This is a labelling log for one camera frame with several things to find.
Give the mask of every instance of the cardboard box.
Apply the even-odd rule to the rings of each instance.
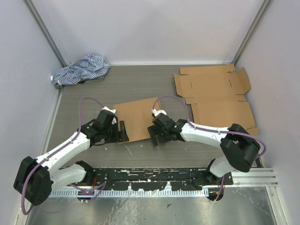
[[[157,97],[154,97],[113,106],[117,110],[118,119],[125,122],[129,142],[150,138],[147,128],[153,125],[151,109],[156,99]],[[161,109],[159,101],[155,109]]]
[[[244,94],[251,85],[245,70],[235,72],[233,64],[187,67],[174,74],[177,94],[191,104],[194,122],[211,127],[240,124],[256,135],[253,114]]]

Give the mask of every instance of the white plastic part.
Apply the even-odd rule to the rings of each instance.
[[[81,182],[84,179],[86,171],[80,165],[74,164],[66,169],[58,170],[52,177],[52,191],[56,191],[69,184]]]
[[[106,106],[104,106],[104,108],[102,108],[102,110],[103,109],[105,109],[105,110],[107,110],[107,111],[110,111],[110,112],[112,112],[113,114],[116,114],[116,111],[117,110],[115,110],[115,109],[109,109],[108,107],[106,107]],[[117,123],[117,120],[116,120],[116,118],[114,118],[113,120],[112,120],[112,124],[116,124]]]
[[[233,168],[225,156],[217,158],[210,166],[210,172],[217,177],[223,177],[226,173],[236,170]]]
[[[218,131],[228,131],[227,127],[217,128],[217,127],[208,127],[203,125],[198,125],[192,123],[194,126],[211,129],[211,130],[218,130]],[[226,137],[226,134],[220,133],[213,133],[208,131],[203,131],[199,129],[195,129],[194,127],[190,126],[186,123],[183,128],[182,132],[180,133],[181,137],[187,142],[200,142],[204,144],[209,144],[215,147],[220,148],[221,139]]]
[[[68,142],[71,142],[71,140],[76,136],[77,132],[75,132],[68,140],[51,150],[50,152],[47,152],[39,157],[37,157],[37,163],[41,162],[44,158],[48,158],[48,156],[56,151],[61,146],[65,145]],[[54,156],[52,156],[48,161],[44,162],[42,164],[43,167],[47,166],[48,171],[50,173],[50,177],[53,176],[59,168],[61,168],[67,161],[69,161],[71,158],[79,154],[80,152],[87,150],[90,147],[90,140],[86,137],[85,134],[81,133],[79,136],[72,141],[67,147],[62,149],[60,152],[56,153]]]
[[[152,109],[152,113],[154,114],[154,117],[156,117],[157,115],[159,115],[160,113],[167,115],[167,113],[165,112],[165,110],[156,110],[156,109]]]

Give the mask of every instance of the brown cardboard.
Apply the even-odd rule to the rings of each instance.
[[[240,124],[250,134],[258,128],[244,94],[251,89],[245,70],[233,64],[180,69],[174,74],[177,94],[191,104],[194,122],[211,127]]]
[[[125,122],[129,142],[150,138],[147,128],[153,125],[151,109],[156,99],[157,97],[154,97],[113,106],[117,110],[118,119]],[[161,109],[159,102],[157,102],[155,109]]]

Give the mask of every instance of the folded cloth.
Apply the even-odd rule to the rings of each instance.
[[[50,79],[55,88],[60,90],[65,85],[102,81],[111,67],[104,60],[103,55],[86,55],[74,65],[56,70]]]

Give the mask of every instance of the gray table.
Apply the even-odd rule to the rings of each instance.
[[[66,87],[56,116],[48,150],[69,138],[78,127],[78,104],[93,97],[111,107],[114,104],[162,95],[176,95],[173,73],[180,66],[113,66],[102,82]],[[161,100],[161,106],[174,120],[185,119],[185,109],[176,99]],[[83,103],[82,121],[96,118],[97,103]],[[222,151],[196,142],[169,142],[153,147],[150,139],[124,144],[94,146],[78,154],[66,165],[83,160],[93,167],[205,167]]]

